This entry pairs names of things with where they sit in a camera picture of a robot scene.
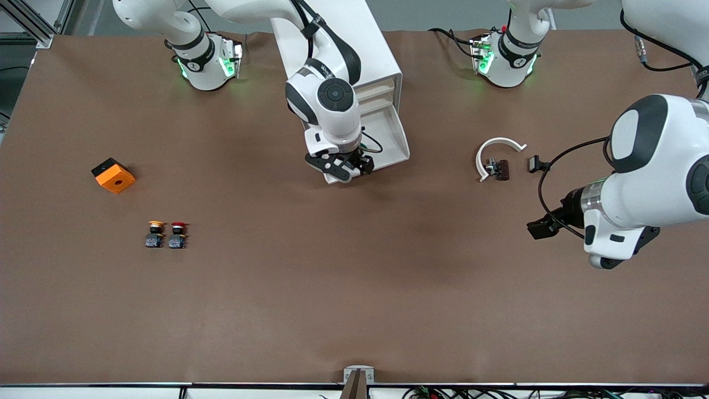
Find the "brown paper mat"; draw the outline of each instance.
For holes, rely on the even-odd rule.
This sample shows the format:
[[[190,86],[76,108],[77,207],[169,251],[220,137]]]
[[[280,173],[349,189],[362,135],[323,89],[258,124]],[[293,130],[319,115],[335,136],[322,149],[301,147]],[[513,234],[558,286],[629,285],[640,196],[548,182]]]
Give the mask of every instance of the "brown paper mat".
[[[626,32],[555,31],[499,89],[442,36],[386,39],[411,159],[333,186],[303,161],[271,35],[249,35],[244,79],[216,92],[160,37],[39,51],[0,146],[0,382],[323,382],[349,364],[398,382],[705,382],[709,224],[663,229],[613,271],[525,230],[542,216],[526,157],[607,135],[644,95],[693,96],[689,72],[645,71]],[[481,184],[494,136],[529,147],[490,148],[511,180]],[[91,177],[108,157],[138,178],[120,195]],[[578,151],[547,201],[609,172],[600,146]],[[190,223],[189,247],[143,248],[152,219]]]

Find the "wire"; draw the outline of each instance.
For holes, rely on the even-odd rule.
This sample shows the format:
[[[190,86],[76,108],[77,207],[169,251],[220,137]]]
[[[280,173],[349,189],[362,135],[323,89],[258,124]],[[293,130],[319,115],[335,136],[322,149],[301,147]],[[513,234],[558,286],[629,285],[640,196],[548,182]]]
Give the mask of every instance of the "wire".
[[[463,52],[463,54],[467,55],[467,56],[470,57],[470,58],[474,58],[474,59],[476,59],[476,60],[482,60],[482,59],[483,59],[482,55],[477,55],[477,54],[468,53],[468,52],[463,48],[463,46],[461,46],[460,44],[463,43],[463,44],[466,44],[466,45],[470,45],[470,41],[469,41],[469,40],[463,40],[463,39],[461,39],[461,38],[456,37],[456,35],[455,35],[455,33],[453,33],[453,30],[452,30],[452,29],[449,29],[448,32],[446,32],[446,31],[442,30],[441,28],[431,28],[431,29],[429,29],[428,31],[429,31],[429,32],[439,32],[439,33],[443,33],[443,34],[446,35],[446,37],[448,37],[450,40],[453,40],[453,43],[455,43],[455,45],[458,46],[458,49],[461,50],[461,51]]]
[[[680,70],[682,68],[690,67],[692,66],[691,62],[687,62],[686,64],[682,65],[675,65],[673,67],[667,67],[667,68],[655,68],[651,67],[647,64],[647,62],[643,62],[642,66],[645,67],[646,70],[651,70],[652,72],[668,72],[668,71],[674,71],[674,70]]]
[[[429,31],[429,32],[443,33],[443,34],[446,35],[448,38],[450,38],[450,39],[452,39],[452,40],[455,40],[455,41],[457,41],[458,43],[470,44],[470,42],[467,41],[467,40],[463,40],[463,39],[461,39],[461,38],[455,37],[455,35],[452,34],[452,30],[449,32],[449,31],[444,31],[444,30],[441,29],[441,28],[431,28],[431,29],[429,29],[428,31]]]
[[[406,392],[403,393],[403,395],[401,396],[401,399],[406,399],[406,396],[415,390],[416,390],[416,388],[409,388]]]
[[[608,155],[608,144],[610,143],[610,136],[605,138],[605,141],[603,142],[603,157],[605,158],[605,161],[610,165],[613,166],[613,159]]]
[[[440,399],[451,399],[451,397],[446,392],[443,392],[443,390],[434,388],[431,391]]]
[[[1,70],[0,70],[0,72],[5,72],[5,71],[9,71],[9,70],[18,70],[18,69],[25,69],[25,70],[29,70],[29,69],[30,69],[30,67],[20,66],[20,67],[9,67],[9,68],[3,68],[3,69],[1,69]]]
[[[377,144],[377,145],[379,146],[379,150],[372,150],[372,149],[370,149],[370,148],[363,147],[363,148],[362,148],[362,151],[367,152],[367,153],[373,153],[373,154],[379,154],[379,153],[381,153],[381,152],[384,151],[384,147],[382,147],[381,144],[380,144],[377,140],[374,139],[374,137],[372,137],[372,136],[370,136],[369,134],[365,133],[364,130],[362,130],[362,135],[363,135],[363,136],[367,136],[367,137],[369,138],[369,140],[372,140],[375,144]]]
[[[561,225],[562,227],[564,227],[566,230],[569,230],[571,233],[573,233],[575,236],[579,237],[580,239],[583,239],[583,238],[584,238],[584,235],[583,235],[583,234],[581,234],[581,233],[579,233],[578,231],[572,229],[568,224],[562,222],[561,220],[558,220],[558,218],[552,214],[552,211],[549,210],[549,207],[547,206],[547,203],[544,201],[544,196],[542,195],[542,185],[544,184],[544,179],[546,178],[547,173],[549,172],[549,169],[551,169],[551,168],[552,168],[552,165],[554,165],[554,164],[555,164],[559,159],[561,159],[564,155],[566,155],[566,154],[568,154],[568,153],[570,153],[570,152],[572,152],[572,151],[576,151],[576,150],[578,150],[579,148],[583,148],[583,147],[586,147],[586,146],[590,146],[591,144],[603,143],[603,142],[605,142],[605,141],[607,141],[607,140],[608,140],[608,137],[601,137],[601,138],[597,138],[596,140],[591,140],[591,141],[587,141],[587,142],[585,142],[585,143],[576,144],[575,146],[573,146],[573,147],[571,147],[571,148],[568,148],[568,149],[562,151],[562,153],[560,153],[559,155],[557,155],[556,157],[554,157],[554,159],[552,159],[551,162],[549,162],[549,167],[546,168],[546,169],[544,169],[544,172],[542,172],[542,177],[540,177],[540,179],[539,179],[539,185],[537,186],[537,194],[539,195],[539,202],[541,202],[542,208],[544,208],[544,211],[547,213],[547,215],[548,215],[550,218],[552,218],[552,220],[553,220],[554,222],[558,223],[559,225]]]
[[[185,11],[186,13],[191,13],[192,11],[198,11],[198,10],[211,10],[211,7],[194,7],[193,9],[189,9]]]
[[[695,60],[695,59],[694,59],[693,57],[691,57],[690,55],[688,55],[688,54],[686,54],[686,53],[684,53],[684,52],[682,52],[682,51],[680,51],[680,50],[677,50],[677,49],[674,48],[674,47],[671,47],[671,46],[669,46],[669,45],[666,45],[666,44],[664,44],[663,42],[661,42],[661,41],[659,41],[659,40],[655,40],[655,39],[649,37],[648,35],[645,35],[645,34],[643,34],[643,33],[640,33],[637,29],[635,29],[635,28],[631,27],[630,25],[628,25],[627,22],[625,21],[625,10],[624,10],[624,9],[621,9],[621,10],[620,10],[620,25],[623,25],[623,28],[625,28],[626,31],[629,31],[629,32],[631,32],[632,34],[634,34],[634,35],[636,35],[636,36],[639,36],[639,37],[641,37],[641,38],[644,39],[644,40],[649,41],[650,43],[653,43],[653,44],[655,44],[655,45],[658,45],[658,46],[660,46],[661,48],[663,48],[663,49],[669,51],[670,53],[679,55],[680,57],[684,58],[685,60],[688,60],[691,64],[694,64],[694,66],[697,67],[697,69],[701,69],[701,68],[703,67],[697,60]],[[704,92],[706,91],[706,88],[707,88],[707,82],[704,82],[704,83],[701,85],[701,88],[699,89],[699,94],[697,94],[697,98],[702,97],[702,96],[704,95]]]
[[[298,0],[291,0],[291,3],[293,4],[293,7],[296,8],[296,11],[298,12],[298,16],[301,17],[301,22],[303,24],[303,29],[308,26],[308,18],[306,17],[306,12],[303,10],[303,7],[298,3]],[[308,58],[313,57],[313,38],[308,38]]]
[[[211,28],[209,28],[209,25],[207,24],[207,20],[204,19],[204,17],[202,16],[202,13],[199,12],[199,10],[203,9],[203,7],[201,7],[201,8],[195,7],[192,0],[187,0],[187,1],[189,1],[189,5],[192,6],[192,8],[195,11],[197,11],[197,15],[199,15],[199,18],[202,20],[202,22],[204,22],[204,28],[207,30],[207,32],[211,32],[212,30],[211,30]]]

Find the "white curved bracket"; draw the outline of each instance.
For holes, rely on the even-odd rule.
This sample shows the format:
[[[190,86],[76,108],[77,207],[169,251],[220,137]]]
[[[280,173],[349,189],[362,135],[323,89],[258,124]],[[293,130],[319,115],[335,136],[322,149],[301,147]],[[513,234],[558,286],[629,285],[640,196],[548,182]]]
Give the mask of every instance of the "white curved bracket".
[[[491,138],[490,140],[487,140],[485,143],[483,143],[482,146],[480,146],[480,149],[478,150],[478,155],[475,156],[475,166],[478,168],[478,173],[480,174],[480,182],[483,182],[490,175],[489,173],[487,173],[487,170],[483,166],[483,161],[481,159],[483,150],[490,144],[506,144],[516,149],[517,152],[520,152],[521,150],[527,148],[527,144],[520,145],[517,141],[514,141],[510,138],[495,137]]]

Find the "orange block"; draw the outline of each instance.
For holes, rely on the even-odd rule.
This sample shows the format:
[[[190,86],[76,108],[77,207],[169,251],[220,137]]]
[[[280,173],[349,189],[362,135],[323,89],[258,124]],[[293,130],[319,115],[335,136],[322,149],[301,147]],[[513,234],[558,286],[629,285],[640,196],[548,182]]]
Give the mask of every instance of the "orange block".
[[[114,194],[118,194],[135,182],[135,177],[128,172],[128,169],[113,158],[91,169],[91,173],[103,188]]]

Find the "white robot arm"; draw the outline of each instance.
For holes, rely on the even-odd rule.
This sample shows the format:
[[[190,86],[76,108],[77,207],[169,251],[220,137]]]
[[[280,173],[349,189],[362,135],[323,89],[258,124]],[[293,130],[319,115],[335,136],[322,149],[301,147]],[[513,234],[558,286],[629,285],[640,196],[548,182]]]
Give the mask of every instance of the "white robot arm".
[[[240,45],[205,33],[190,13],[177,11],[185,0],[113,0],[118,17],[137,31],[161,33],[173,49],[182,74],[193,87],[215,90],[236,76]]]
[[[282,18],[311,40],[315,54],[286,82],[290,110],[305,124],[306,162],[313,168],[349,182],[350,170],[368,175],[372,157],[360,147],[359,102],[352,85],[362,63],[352,47],[327,25],[305,0],[207,0],[221,17],[237,23]]]
[[[709,34],[709,4],[623,0],[623,6],[623,23],[633,33],[696,67],[701,97],[709,45],[696,35]],[[607,140],[616,173],[571,191],[562,207],[527,229],[535,239],[554,236],[565,224],[584,229],[591,265],[611,269],[657,237],[661,227],[709,219],[709,103],[653,94],[628,107]]]
[[[507,29],[493,31],[474,44],[475,70],[490,83],[514,87],[532,72],[537,50],[549,32],[547,9],[579,9],[594,0],[506,0]]]

